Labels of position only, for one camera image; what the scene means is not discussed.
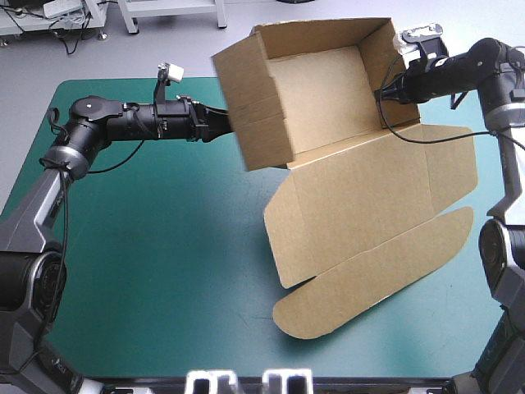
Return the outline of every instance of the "shelf leg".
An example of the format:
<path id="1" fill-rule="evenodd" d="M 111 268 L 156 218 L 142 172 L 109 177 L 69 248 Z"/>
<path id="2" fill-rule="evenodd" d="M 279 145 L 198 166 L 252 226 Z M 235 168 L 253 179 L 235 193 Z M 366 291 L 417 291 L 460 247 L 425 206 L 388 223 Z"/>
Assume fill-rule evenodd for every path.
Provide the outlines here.
<path id="1" fill-rule="evenodd" d="M 131 12 L 128 10 L 127 0 L 118 0 L 118 7 L 121 9 L 122 17 L 124 18 L 124 22 L 126 23 L 128 33 L 139 33 L 137 20 L 131 15 Z"/>
<path id="2" fill-rule="evenodd" d="M 215 5 L 217 7 L 217 22 L 219 28 L 224 29 L 228 26 L 228 20 L 226 19 L 226 6 L 224 5 L 224 0 L 215 0 Z"/>

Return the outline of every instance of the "table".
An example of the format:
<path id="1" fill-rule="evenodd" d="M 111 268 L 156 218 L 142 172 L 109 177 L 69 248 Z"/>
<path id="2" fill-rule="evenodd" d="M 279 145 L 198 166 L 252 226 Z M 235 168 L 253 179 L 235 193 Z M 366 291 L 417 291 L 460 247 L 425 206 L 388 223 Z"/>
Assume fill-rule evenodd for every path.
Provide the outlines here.
<path id="1" fill-rule="evenodd" d="M 67 114 L 88 94 L 148 103 L 154 84 L 69 80 L 51 105 Z M 213 78 L 187 78 L 169 92 L 224 105 Z M 456 111 L 444 98 L 421 112 L 426 123 L 483 129 L 475 94 Z M 52 141 L 43 122 L 3 218 L 42 171 L 38 158 Z M 120 161 L 134 146 L 114 143 L 94 168 Z M 184 376 L 189 369 L 260 376 L 267 368 L 309 367 L 316 376 L 421 377 L 470 370 L 500 317 L 477 253 L 485 212 L 503 195 L 500 164 L 495 139 L 479 137 L 476 146 L 479 186 L 451 207 L 475 208 L 463 250 L 331 335 L 302 341 L 272 321 L 272 306 L 287 291 L 263 209 L 286 170 L 245 172 L 233 135 L 211 144 L 148 142 L 124 167 L 71 188 L 68 282 L 49 339 L 91 376 Z"/>

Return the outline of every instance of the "cardboard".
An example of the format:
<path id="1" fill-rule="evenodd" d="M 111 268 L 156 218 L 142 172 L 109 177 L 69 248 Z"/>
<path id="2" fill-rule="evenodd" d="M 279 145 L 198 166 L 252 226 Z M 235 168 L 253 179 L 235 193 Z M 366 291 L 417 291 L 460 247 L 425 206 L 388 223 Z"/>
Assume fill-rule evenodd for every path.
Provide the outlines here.
<path id="1" fill-rule="evenodd" d="M 388 18 L 262 25 L 213 58 L 246 168 L 290 169 L 264 220 L 281 284 L 310 280 L 274 309 L 294 337 L 327 334 L 438 269 L 472 226 L 468 208 L 440 212 L 477 184 L 473 140 L 409 144 L 381 127 L 373 91 L 394 33 Z M 469 132 L 383 107 L 409 138 Z"/>

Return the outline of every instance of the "black cable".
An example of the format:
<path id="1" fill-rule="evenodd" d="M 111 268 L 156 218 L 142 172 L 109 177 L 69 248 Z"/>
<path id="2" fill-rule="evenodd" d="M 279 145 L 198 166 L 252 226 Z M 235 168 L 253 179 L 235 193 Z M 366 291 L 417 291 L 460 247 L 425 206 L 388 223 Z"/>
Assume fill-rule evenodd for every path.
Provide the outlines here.
<path id="1" fill-rule="evenodd" d="M 117 163 L 117 164 L 115 164 L 115 165 L 113 165 L 111 167 L 104 168 L 103 170 L 88 171 L 88 174 L 102 174 L 104 172 L 110 172 L 110 171 L 114 170 L 115 168 L 118 168 L 121 165 L 126 164 L 128 161 L 131 160 L 131 158 L 133 158 L 133 156 L 135 156 L 135 154 L 137 152 L 139 152 L 139 149 L 140 149 L 140 147 L 142 147 L 144 142 L 146 142 L 146 141 L 145 140 L 140 141 L 140 143 L 135 147 L 135 149 L 133 149 L 133 152 L 131 152 L 130 155 L 127 158 L 125 158 L 124 160 L 122 160 L 121 162 L 119 162 L 119 163 Z"/>
<path id="2" fill-rule="evenodd" d="M 512 142 L 513 144 L 519 146 L 521 149 L 525 150 L 525 145 L 524 144 L 522 144 L 521 142 L 519 142 L 518 140 L 516 140 L 516 139 L 514 139 L 512 137 L 509 137 L 508 135 L 505 135 L 503 133 L 497 133 L 496 137 L 498 137 L 498 138 L 502 137 L 502 138 Z"/>
<path id="3" fill-rule="evenodd" d="M 79 42 L 81 40 L 84 40 L 84 33 L 85 33 L 86 29 L 88 28 L 89 22 L 91 21 L 91 17 L 92 17 L 91 13 L 89 13 L 87 18 L 86 18 L 86 21 L 82 24 L 82 27 L 80 28 L 80 33 L 79 33 L 78 37 L 76 38 L 75 44 L 73 46 L 73 49 L 69 48 L 69 46 L 67 45 L 67 42 L 64 40 L 63 37 L 62 38 L 58 37 L 58 40 L 62 43 L 62 45 L 64 45 L 64 48 L 66 49 L 66 55 L 67 56 L 70 56 L 73 53 L 75 53 L 76 49 L 77 49 L 77 47 L 79 45 Z"/>
<path id="4" fill-rule="evenodd" d="M 381 82 L 381 88 L 379 89 L 379 99 L 377 100 L 377 105 L 379 107 L 379 113 L 381 115 L 381 119 L 383 120 L 383 122 L 385 123 L 386 127 L 388 128 L 388 130 L 390 130 L 390 132 L 393 135 L 395 135 L 397 138 L 399 138 L 399 139 L 401 139 L 401 140 L 403 140 L 405 142 L 410 142 L 412 144 L 440 144 L 442 142 L 450 142 L 450 141 L 455 141 L 455 140 L 461 140 L 462 138 L 473 137 L 475 135 L 490 135 L 491 134 L 489 131 L 478 131 L 478 132 L 475 132 L 475 133 L 467 133 L 467 134 L 462 134 L 462 135 L 456 135 L 454 137 L 442 138 L 442 139 L 439 139 L 439 140 L 424 141 L 424 140 L 413 140 L 411 138 L 404 137 L 400 133 L 395 131 L 392 128 L 392 126 L 390 125 L 390 123 L 386 120 L 385 113 L 383 112 L 382 101 L 383 101 L 383 89 L 386 86 L 386 80 L 388 80 L 388 77 L 390 76 L 390 74 L 391 74 L 395 64 L 401 58 L 402 57 L 400 55 L 398 55 L 394 59 L 394 61 L 392 61 L 390 66 L 388 67 L 388 71 L 385 74 L 385 78 L 383 78 L 383 81 Z"/>

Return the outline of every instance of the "metal frame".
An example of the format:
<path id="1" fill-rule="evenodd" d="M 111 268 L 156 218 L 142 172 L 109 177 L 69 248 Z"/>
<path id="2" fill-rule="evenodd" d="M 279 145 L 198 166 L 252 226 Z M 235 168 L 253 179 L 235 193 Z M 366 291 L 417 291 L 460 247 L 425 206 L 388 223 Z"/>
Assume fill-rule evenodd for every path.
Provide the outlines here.
<path id="1" fill-rule="evenodd" d="M 126 28 L 131 34 L 139 33 L 136 18 L 183 14 L 217 13 L 218 27 L 227 27 L 224 0 L 118 0 Z"/>

